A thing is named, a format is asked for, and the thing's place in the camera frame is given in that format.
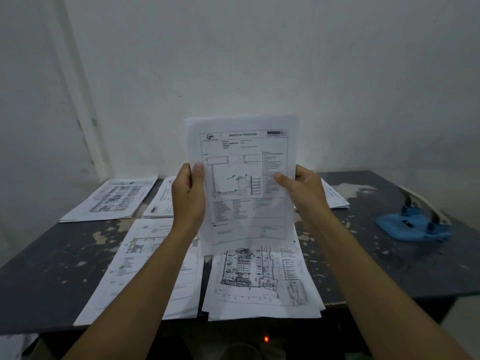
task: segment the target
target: hand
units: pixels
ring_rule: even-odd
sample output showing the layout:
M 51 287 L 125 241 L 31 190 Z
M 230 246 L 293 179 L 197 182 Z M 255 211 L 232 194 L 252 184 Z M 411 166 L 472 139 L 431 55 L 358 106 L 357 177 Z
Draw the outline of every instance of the hand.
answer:
M 312 228 L 319 218 L 328 218 L 331 215 L 319 174 L 297 165 L 295 180 L 280 173 L 274 173 L 273 178 L 288 190 L 293 204 L 310 232 L 309 227 Z
M 187 229 L 195 236 L 205 216 L 205 171 L 202 163 L 182 165 L 172 183 L 173 229 Z

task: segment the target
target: forearm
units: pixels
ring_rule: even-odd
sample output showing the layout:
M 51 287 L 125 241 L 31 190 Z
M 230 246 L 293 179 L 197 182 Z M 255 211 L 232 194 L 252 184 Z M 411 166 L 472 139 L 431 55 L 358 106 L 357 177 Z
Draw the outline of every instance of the forearm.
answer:
M 370 351 L 377 359 L 469 359 L 362 248 L 331 212 L 317 212 L 321 245 Z
M 195 233 L 175 227 L 65 359 L 144 359 Z

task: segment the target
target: table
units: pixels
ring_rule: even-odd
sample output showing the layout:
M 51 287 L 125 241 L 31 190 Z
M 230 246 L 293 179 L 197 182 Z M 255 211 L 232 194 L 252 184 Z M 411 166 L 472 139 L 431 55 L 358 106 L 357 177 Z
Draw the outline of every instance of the table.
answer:
M 398 188 L 371 171 L 323 173 L 347 192 L 349 209 L 334 210 L 374 260 L 416 300 L 480 293 L 480 234 L 452 218 L 447 242 L 409 243 L 387 236 L 374 222 L 403 204 Z M 0 335 L 73 329 L 135 218 L 157 193 L 158 180 L 135 217 L 57 223 L 0 268 Z M 307 268 L 326 308 L 345 306 L 320 247 L 295 213 Z M 203 269 L 201 303 L 211 270 Z

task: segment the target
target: drawing sheet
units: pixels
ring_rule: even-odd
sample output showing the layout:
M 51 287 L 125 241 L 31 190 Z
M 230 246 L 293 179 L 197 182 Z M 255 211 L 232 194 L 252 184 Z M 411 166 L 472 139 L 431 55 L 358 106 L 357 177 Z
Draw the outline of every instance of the drawing sheet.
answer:
M 188 118 L 185 126 L 190 165 L 205 167 L 204 254 L 285 246 L 293 203 L 272 175 L 295 178 L 298 117 Z
M 172 218 L 173 217 L 173 203 L 172 203 L 172 183 L 175 176 L 166 177 L 152 202 L 143 212 L 143 218 Z
M 294 245 L 273 251 L 252 246 L 213 255 L 202 310 L 209 320 L 250 317 L 319 318 L 324 304 Z
M 157 178 L 109 179 L 90 197 L 64 215 L 60 222 L 131 218 Z
M 173 218 L 135 220 L 74 326 L 90 325 L 143 267 L 171 230 Z M 200 242 L 190 244 L 163 319 L 196 317 L 204 257 Z
M 321 179 L 323 190 L 325 191 L 325 197 L 327 198 L 328 207 L 330 208 L 348 208 L 350 203 L 343 198 L 340 193 L 332 188 L 324 179 Z

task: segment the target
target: blue object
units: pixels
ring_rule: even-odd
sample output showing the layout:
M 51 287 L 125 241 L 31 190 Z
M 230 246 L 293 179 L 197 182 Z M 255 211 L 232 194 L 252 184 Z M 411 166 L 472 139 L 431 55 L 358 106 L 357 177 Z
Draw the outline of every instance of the blue object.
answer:
M 451 235 L 451 226 L 437 224 L 426 218 L 420 208 L 404 206 L 402 212 L 380 216 L 375 223 L 390 237 L 405 242 L 445 241 Z

